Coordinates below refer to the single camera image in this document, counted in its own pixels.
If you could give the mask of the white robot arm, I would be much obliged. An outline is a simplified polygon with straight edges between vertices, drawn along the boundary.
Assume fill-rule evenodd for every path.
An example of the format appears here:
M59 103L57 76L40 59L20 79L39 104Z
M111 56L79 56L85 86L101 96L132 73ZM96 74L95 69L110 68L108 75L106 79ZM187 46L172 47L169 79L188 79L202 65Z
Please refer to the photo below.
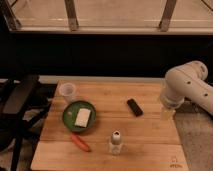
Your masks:
M191 61L169 69L160 101L167 109L177 109L188 98L213 117L213 86L205 79L208 69L201 61Z

